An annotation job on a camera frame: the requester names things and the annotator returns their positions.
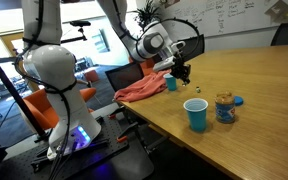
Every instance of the blue lid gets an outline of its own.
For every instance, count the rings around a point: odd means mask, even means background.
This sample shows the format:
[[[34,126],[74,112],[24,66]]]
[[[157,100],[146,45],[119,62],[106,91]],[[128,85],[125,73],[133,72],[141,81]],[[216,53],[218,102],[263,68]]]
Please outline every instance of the blue lid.
[[[240,96],[235,96],[234,99],[235,99],[235,106],[240,106],[244,102],[243,98],[241,98]]]

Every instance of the blue cup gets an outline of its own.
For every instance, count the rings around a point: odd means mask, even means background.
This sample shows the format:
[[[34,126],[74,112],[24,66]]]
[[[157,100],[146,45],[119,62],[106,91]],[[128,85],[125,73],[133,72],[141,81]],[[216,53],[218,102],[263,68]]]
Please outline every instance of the blue cup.
[[[185,101],[183,106],[186,109],[191,128],[194,131],[203,132],[206,129],[207,101],[193,98]]]
[[[176,90],[176,79],[170,73],[164,74],[163,76],[166,80],[166,86],[169,91]]]

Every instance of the small cup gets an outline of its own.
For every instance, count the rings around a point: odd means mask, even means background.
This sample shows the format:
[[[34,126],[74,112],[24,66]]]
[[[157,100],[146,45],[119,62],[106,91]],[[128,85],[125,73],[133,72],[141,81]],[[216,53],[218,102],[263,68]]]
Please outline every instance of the small cup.
[[[164,74],[163,76],[166,80],[166,86],[169,91],[176,90],[176,79],[170,73]]]
[[[186,109],[191,128],[194,131],[203,132],[206,129],[207,101],[193,98],[185,101],[183,106]]]

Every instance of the floor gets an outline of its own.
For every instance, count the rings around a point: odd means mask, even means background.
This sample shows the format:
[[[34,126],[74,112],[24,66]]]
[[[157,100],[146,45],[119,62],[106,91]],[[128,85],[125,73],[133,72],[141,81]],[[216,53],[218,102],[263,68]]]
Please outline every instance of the floor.
[[[96,96],[101,104],[95,98],[92,98],[87,103],[87,106],[97,110],[112,103],[114,91],[106,78],[105,71],[116,67],[98,66],[94,68],[96,68],[100,80],[94,82],[93,86],[97,89]],[[14,100],[9,96],[0,99],[0,111],[3,115],[3,117],[0,118],[0,124],[13,102]],[[143,128],[141,134],[148,143],[153,142],[156,138],[160,137],[159,134],[149,128]],[[3,146],[12,146],[23,139],[26,139],[22,142],[25,144],[25,146],[23,146],[24,149],[29,149],[32,148],[32,146],[38,145],[33,143],[33,140],[36,139],[36,135],[33,135],[32,131],[30,131],[24,123],[19,114],[17,105],[14,104],[10,114],[1,126],[0,143]],[[9,154],[14,154],[16,151],[16,149],[8,149]],[[155,171],[147,178],[149,180],[230,179],[195,154],[185,148],[175,145],[171,141],[162,143],[157,150],[150,155],[150,159],[154,164]]]

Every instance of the whiteboard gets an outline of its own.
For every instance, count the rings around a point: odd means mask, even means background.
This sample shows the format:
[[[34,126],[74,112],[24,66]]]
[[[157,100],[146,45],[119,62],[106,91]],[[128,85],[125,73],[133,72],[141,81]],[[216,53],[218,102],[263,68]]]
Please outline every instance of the whiteboard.
[[[278,26],[265,12],[278,0],[180,0],[165,8],[160,7],[163,19],[184,19],[197,26],[200,34],[216,36],[247,30]],[[192,37],[188,26],[166,23],[173,36]]]

